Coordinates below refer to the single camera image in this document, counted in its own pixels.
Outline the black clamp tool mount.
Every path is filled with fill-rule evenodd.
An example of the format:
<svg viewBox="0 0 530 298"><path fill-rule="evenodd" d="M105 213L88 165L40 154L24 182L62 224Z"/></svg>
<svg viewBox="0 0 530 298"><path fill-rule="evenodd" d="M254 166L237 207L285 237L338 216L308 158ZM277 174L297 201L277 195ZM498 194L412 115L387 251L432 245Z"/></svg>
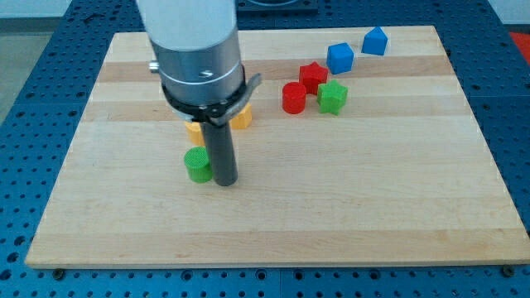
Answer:
<svg viewBox="0 0 530 298"><path fill-rule="evenodd" d="M185 121L221 126L228 123L243 110L253 91L261 83L262 75L257 73L248 82L242 82L239 88L228 98L209 105L190 105L173 97L164 84L161 85L161 89L174 113Z"/></svg>

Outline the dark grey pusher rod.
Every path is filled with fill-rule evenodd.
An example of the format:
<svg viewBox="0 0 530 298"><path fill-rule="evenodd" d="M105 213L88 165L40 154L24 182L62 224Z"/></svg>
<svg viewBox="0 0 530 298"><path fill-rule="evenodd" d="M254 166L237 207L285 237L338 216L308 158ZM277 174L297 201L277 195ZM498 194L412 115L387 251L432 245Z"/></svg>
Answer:
<svg viewBox="0 0 530 298"><path fill-rule="evenodd" d="M200 126L215 183L233 185L238 179L238 169L230 126L227 123L220 126L201 123Z"/></svg>

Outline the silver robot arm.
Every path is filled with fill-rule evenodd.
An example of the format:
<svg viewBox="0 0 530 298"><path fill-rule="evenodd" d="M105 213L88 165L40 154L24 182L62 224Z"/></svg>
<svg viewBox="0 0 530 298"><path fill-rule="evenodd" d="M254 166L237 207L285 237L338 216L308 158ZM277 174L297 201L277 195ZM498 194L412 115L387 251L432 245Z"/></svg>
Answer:
<svg viewBox="0 0 530 298"><path fill-rule="evenodd" d="M137 0L166 101L198 123L214 181L234 184L238 168L230 121L261 82L247 78L234 0Z"/></svg>

